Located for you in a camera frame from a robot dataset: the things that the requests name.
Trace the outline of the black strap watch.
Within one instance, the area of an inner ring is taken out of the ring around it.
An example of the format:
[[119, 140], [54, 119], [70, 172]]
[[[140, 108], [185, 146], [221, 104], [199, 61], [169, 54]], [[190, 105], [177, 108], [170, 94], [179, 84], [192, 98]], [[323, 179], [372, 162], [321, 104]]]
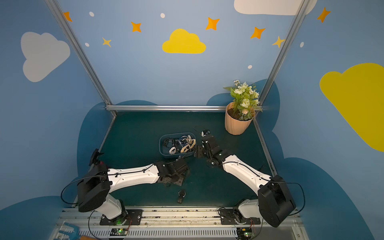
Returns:
[[186, 191], [185, 190], [180, 190], [178, 192], [178, 200], [177, 200], [178, 204], [182, 204], [183, 199], [185, 198], [185, 196], [186, 196]]

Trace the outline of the black chunky watch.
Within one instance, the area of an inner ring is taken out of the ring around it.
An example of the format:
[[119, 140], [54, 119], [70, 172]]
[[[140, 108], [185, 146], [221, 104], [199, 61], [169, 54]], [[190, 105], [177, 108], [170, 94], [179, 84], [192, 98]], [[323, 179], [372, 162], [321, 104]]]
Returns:
[[172, 148], [175, 145], [175, 139], [174, 138], [165, 138], [163, 141], [163, 146], [166, 148]]

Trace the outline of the white strap watch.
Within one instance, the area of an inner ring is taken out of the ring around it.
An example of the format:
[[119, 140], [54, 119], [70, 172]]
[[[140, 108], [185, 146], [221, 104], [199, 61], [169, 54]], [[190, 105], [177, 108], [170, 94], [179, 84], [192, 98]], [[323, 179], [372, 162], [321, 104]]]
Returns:
[[176, 154], [177, 153], [177, 148], [176, 147], [172, 147], [172, 148], [170, 148], [170, 150], [169, 150], [169, 154], [170, 155], [174, 155], [174, 154]]

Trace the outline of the cream band watch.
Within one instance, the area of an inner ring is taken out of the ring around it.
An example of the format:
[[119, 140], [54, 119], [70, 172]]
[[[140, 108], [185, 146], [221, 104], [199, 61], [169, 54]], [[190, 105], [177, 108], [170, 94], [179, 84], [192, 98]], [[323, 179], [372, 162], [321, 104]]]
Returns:
[[191, 149], [194, 148], [195, 145], [196, 145], [195, 139], [185, 141], [185, 143], [182, 143], [181, 153], [186, 153], [190, 151]]

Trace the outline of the blue translucent watch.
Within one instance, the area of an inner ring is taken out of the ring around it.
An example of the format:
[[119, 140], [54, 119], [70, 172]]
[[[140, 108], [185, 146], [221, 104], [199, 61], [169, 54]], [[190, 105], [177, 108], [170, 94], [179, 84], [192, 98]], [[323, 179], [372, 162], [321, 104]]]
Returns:
[[187, 136], [182, 136], [179, 139], [177, 139], [177, 149], [179, 152], [182, 151], [182, 149], [189, 144], [189, 140]]

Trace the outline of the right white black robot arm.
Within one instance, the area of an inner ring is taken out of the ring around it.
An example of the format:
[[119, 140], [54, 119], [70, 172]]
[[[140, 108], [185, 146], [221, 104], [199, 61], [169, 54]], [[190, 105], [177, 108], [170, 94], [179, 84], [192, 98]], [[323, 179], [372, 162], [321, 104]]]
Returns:
[[257, 195], [257, 200], [244, 200], [237, 207], [242, 217], [249, 219], [261, 215], [270, 226], [277, 228], [295, 210], [289, 183], [279, 175], [271, 177], [257, 171], [235, 154], [221, 149], [212, 134], [202, 136], [195, 157], [207, 158], [214, 167], [233, 175]]

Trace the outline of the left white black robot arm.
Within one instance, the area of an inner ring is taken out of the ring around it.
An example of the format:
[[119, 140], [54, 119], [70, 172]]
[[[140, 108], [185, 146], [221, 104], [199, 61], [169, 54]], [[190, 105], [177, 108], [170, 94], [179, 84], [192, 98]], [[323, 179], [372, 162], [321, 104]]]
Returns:
[[77, 184], [78, 210], [81, 213], [96, 211], [102, 214], [102, 226], [139, 225], [142, 212], [126, 210], [122, 200], [111, 193], [123, 188], [143, 184], [175, 184], [181, 186], [189, 173], [183, 158], [166, 163], [131, 168], [111, 169], [98, 164]]

